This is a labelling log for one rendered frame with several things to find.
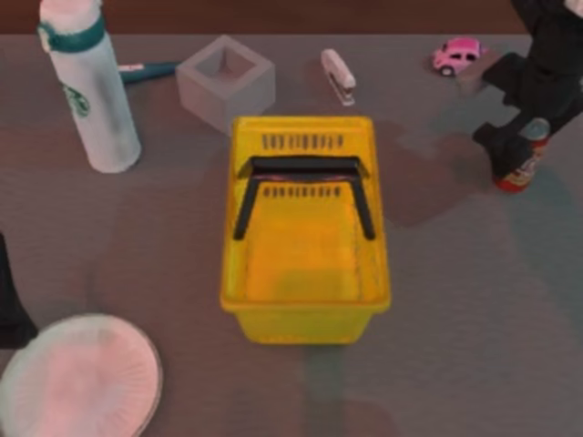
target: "white plate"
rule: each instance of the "white plate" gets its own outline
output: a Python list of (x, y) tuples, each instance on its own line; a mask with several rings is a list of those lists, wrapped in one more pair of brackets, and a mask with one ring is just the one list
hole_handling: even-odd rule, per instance
[(15, 354), (0, 381), (6, 437), (135, 437), (158, 407), (159, 356), (121, 319), (61, 320)]

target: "can label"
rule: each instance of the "can label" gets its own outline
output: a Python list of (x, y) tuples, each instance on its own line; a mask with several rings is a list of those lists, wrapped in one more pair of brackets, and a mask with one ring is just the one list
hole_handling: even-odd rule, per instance
[(87, 117), (91, 110), (91, 105), (89, 105), (87, 98), (71, 86), (62, 85), (65, 90), (66, 101), (71, 107), (71, 110), (80, 118)]

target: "white bottle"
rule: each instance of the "white bottle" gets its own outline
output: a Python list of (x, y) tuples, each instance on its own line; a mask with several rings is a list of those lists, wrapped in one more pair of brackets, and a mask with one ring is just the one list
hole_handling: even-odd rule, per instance
[(38, 33), (65, 89), (92, 168), (119, 173), (141, 154), (100, 0), (42, 0)]

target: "yellow container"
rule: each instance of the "yellow container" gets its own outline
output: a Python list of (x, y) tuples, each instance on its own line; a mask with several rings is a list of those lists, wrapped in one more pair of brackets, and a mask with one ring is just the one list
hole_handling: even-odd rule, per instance
[(373, 123), (241, 117), (221, 307), (269, 344), (346, 344), (391, 293)]

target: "pink toy car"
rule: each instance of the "pink toy car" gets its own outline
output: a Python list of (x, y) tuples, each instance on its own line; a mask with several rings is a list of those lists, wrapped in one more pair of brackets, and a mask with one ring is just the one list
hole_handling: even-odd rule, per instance
[(433, 67), (442, 76), (456, 76), (486, 51), (477, 39), (453, 38), (434, 51)]

